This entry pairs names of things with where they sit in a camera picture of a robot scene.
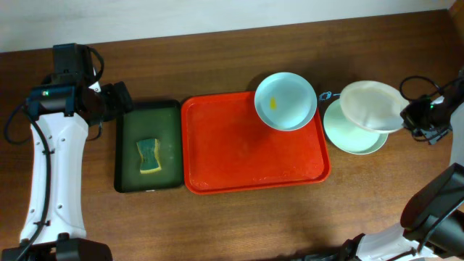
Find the white plate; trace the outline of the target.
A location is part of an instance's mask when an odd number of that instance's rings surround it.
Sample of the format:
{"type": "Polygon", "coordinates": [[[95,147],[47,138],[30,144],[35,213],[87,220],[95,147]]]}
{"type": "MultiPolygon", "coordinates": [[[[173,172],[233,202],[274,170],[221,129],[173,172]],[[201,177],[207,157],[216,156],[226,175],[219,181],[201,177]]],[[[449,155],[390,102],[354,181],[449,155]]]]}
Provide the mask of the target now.
{"type": "Polygon", "coordinates": [[[348,120],[374,133],[403,128],[400,112],[409,104],[397,89],[373,80],[350,83],[341,91],[339,101],[348,120]]]}

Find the red plastic tray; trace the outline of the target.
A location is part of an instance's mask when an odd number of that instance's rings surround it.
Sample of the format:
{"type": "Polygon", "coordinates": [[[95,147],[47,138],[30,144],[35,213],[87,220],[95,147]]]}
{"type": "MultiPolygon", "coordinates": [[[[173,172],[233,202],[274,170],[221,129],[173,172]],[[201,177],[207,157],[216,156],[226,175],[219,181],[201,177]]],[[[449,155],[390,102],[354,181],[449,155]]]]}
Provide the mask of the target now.
{"type": "Polygon", "coordinates": [[[187,99],[181,131],[184,182],[195,194],[320,183],[331,172],[320,115],[275,130],[259,118],[252,91],[187,99]]]}

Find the light blue plate top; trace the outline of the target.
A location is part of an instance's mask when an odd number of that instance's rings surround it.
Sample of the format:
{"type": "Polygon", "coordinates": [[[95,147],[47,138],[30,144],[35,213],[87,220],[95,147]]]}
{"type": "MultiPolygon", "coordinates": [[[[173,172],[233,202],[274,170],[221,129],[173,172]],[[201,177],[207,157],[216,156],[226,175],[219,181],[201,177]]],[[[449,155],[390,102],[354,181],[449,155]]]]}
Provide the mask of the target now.
{"type": "Polygon", "coordinates": [[[264,124],[277,131],[295,131],[315,116],[318,98],[302,76],[277,72],[266,77],[254,93],[254,107],[264,124]]]}

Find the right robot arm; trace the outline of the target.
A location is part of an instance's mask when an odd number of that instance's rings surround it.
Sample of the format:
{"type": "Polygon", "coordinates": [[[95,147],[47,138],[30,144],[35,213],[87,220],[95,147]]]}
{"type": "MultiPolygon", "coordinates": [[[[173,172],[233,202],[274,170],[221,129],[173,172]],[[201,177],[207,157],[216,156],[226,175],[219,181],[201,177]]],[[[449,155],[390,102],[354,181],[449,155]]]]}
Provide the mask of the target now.
{"type": "Polygon", "coordinates": [[[335,260],[463,258],[463,75],[411,99],[400,116],[418,142],[452,134],[449,167],[410,199],[398,224],[345,241],[335,260]]]}

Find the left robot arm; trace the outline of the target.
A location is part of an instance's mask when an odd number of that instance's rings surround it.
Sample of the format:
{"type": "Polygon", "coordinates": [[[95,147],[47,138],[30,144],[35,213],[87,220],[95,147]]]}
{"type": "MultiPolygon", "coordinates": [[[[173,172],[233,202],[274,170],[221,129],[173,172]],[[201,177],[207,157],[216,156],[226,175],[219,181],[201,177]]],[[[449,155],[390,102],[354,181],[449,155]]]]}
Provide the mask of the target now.
{"type": "Polygon", "coordinates": [[[90,46],[55,45],[54,72],[18,106],[30,123],[34,159],[30,203],[20,245],[3,260],[111,260],[110,248],[86,238],[81,208],[88,129],[133,111],[123,82],[99,85],[102,56],[90,46]]]}

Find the yellow green scrub sponge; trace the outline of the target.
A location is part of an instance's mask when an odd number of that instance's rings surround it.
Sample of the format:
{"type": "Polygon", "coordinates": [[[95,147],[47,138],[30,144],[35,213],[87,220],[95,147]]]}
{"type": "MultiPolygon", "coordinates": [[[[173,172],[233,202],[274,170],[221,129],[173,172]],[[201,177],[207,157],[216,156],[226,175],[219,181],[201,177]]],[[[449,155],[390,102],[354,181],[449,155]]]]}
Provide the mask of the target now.
{"type": "Polygon", "coordinates": [[[150,174],[162,169],[160,163],[160,143],[156,138],[140,140],[136,143],[141,157],[140,173],[150,174]]]}

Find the dark green tray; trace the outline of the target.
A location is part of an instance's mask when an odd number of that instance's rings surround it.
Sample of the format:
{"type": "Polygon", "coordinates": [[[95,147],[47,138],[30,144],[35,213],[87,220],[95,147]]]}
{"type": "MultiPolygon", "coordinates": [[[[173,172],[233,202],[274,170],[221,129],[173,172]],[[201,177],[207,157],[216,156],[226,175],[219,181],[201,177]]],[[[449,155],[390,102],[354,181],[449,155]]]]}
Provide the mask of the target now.
{"type": "Polygon", "coordinates": [[[138,103],[117,119],[115,190],[120,193],[172,189],[183,185],[181,111],[176,100],[138,103]],[[162,169],[141,174],[136,143],[159,140],[162,169]]]}

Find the light blue plate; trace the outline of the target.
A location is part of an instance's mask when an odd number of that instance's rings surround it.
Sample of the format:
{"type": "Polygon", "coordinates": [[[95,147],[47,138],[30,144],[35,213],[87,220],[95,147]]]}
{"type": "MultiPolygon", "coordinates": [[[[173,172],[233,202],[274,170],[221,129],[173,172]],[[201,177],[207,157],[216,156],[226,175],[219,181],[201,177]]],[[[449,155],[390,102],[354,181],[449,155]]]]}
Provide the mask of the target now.
{"type": "Polygon", "coordinates": [[[340,101],[333,101],[323,117],[324,131],[330,142],[340,150],[365,155],[378,151],[387,141],[387,133],[364,130],[345,118],[340,101]]]}
{"type": "Polygon", "coordinates": [[[315,116],[318,98],[302,76],[277,72],[266,77],[254,93],[254,107],[264,124],[277,131],[295,131],[315,116]]]}

